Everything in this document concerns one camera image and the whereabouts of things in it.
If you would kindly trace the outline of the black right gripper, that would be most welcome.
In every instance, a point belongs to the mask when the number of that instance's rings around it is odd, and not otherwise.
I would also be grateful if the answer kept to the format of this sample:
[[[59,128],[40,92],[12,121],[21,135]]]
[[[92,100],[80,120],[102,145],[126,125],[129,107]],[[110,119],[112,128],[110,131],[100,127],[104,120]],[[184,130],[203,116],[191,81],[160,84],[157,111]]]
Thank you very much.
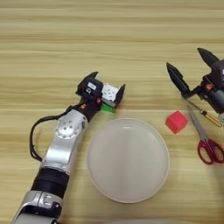
[[[198,52],[209,67],[219,61],[214,54],[204,48],[198,48]],[[214,78],[211,74],[205,75],[201,83],[193,90],[190,90],[183,79],[183,75],[174,65],[167,62],[166,68],[171,81],[185,99],[197,95],[201,100],[208,102],[216,113],[224,113],[224,82],[221,79]]]

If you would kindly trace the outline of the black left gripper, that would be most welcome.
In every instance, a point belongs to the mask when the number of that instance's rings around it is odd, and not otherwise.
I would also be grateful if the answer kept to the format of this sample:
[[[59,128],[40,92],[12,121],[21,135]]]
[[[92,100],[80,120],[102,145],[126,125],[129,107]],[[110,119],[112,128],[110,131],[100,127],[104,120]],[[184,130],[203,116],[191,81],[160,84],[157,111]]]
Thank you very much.
[[[86,78],[95,79],[98,72],[92,72]],[[121,87],[114,87],[109,84],[105,84],[102,88],[102,100],[97,98],[96,100],[82,100],[80,104],[75,106],[75,109],[82,113],[90,122],[92,118],[101,110],[102,101],[112,108],[116,108],[123,98],[125,85]]]

